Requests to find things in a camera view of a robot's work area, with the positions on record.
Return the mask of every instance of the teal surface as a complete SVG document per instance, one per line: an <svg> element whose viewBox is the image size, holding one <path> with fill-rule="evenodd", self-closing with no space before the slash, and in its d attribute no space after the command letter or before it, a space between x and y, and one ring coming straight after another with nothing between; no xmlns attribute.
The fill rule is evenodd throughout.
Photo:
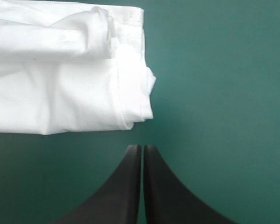
<svg viewBox="0 0 280 224"><path fill-rule="evenodd" d="M154 119L131 131L0 133L0 224L59 217L104 182L127 145L147 143L222 214L280 224L280 0L87 2L145 10Z"/></svg>

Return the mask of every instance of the green table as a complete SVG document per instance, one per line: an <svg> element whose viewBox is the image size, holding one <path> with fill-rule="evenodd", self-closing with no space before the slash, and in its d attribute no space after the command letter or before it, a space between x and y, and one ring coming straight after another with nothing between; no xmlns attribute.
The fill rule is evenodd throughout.
<svg viewBox="0 0 280 224"><path fill-rule="evenodd" d="M0 224L59 217L104 182L128 144L147 143L225 216L280 224L280 0L87 2L145 10L154 119L131 131L0 133Z"/></svg>

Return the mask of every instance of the white cloth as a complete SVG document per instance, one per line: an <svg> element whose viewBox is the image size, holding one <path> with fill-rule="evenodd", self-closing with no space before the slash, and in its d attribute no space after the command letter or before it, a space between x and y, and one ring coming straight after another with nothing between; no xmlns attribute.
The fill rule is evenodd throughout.
<svg viewBox="0 0 280 224"><path fill-rule="evenodd" d="M128 130L151 119L143 10L0 0L0 132Z"/></svg>

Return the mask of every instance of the fabric fold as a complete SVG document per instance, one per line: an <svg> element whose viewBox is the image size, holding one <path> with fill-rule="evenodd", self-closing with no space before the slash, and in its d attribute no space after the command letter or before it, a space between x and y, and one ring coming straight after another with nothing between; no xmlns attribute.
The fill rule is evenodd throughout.
<svg viewBox="0 0 280 224"><path fill-rule="evenodd" d="M0 0L0 132L129 130L153 118L144 52L140 8Z"/></svg>
<svg viewBox="0 0 280 224"><path fill-rule="evenodd" d="M50 26L0 19L0 61L62 62L111 58L114 23L99 7Z"/></svg>

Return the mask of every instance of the black curved edge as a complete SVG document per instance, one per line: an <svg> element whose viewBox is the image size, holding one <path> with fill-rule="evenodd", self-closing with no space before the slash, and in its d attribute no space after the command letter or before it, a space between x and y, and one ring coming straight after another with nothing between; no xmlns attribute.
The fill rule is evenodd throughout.
<svg viewBox="0 0 280 224"><path fill-rule="evenodd" d="M135 224L141 181L141 146L130 145L107 181L54 224Z"/></svg>
<svg viewBox="0 0 280 224"><path fill-rule="evenodd" d="M191 193L157 147L144 147L144 201L148 224L235 224Z"/></svg>

